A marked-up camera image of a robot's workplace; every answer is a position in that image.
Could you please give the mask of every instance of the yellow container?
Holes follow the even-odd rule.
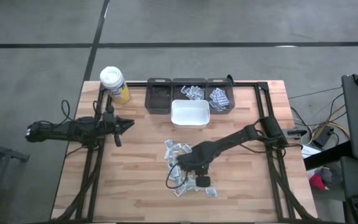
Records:
[[[100,80],[104,87],[106,87],[113,102],[119,104],[128,102],[131,96],[120,69],[116,67],[106,67],[100,73]]]

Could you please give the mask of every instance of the concrete floor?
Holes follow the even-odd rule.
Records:
[[[102,5],[103,0],[0,0],[0,44],[92,43]],[[319,41],[358,42],[358,0],[112,0],[100,40]],[[29,143],[24,133],[40,119],[61,121],[62,99],[76,107],[89,56],[90,49],[0,49],[0,145],[31,154],[26,164],[11,162],[0,196],[0,223],[48,220],[67,142]],[[119,67],[127,80],[227,74],[239,80],[279,79],[288,96],[296,96],[340,86],[341,75],[358,73],[358,47],[99,49],[90,80],[108,65]],[[290,103],[309,121],[340,93]],[[339,100],[335,108],[342,104]],[[326,108],[312,123],[328,114]],[[338,123],[347,127],[346,117]],[[340,202],[322,199],[319,192],[314,196],[319,217],[343,221]]]

